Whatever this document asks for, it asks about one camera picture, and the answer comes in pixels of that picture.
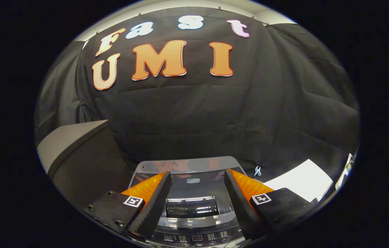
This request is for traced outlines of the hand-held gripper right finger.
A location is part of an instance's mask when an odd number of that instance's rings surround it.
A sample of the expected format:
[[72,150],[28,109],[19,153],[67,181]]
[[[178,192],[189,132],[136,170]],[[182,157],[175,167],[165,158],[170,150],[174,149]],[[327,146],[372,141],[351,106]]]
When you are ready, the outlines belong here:
[[283,232],[303,221],[318,204],[317,199],[308,201],[286,187],[273,190],[230,168],[225,170],[224,184],[246,239]]

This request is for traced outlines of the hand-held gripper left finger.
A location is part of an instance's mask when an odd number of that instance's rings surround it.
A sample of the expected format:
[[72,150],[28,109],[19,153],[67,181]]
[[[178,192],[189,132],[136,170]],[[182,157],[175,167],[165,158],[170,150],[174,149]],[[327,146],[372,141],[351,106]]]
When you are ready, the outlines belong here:
[[109,190],[82,211],[117,235],[147,240],[157,227],[171,186],[171,173],[163,172],[122,193]]

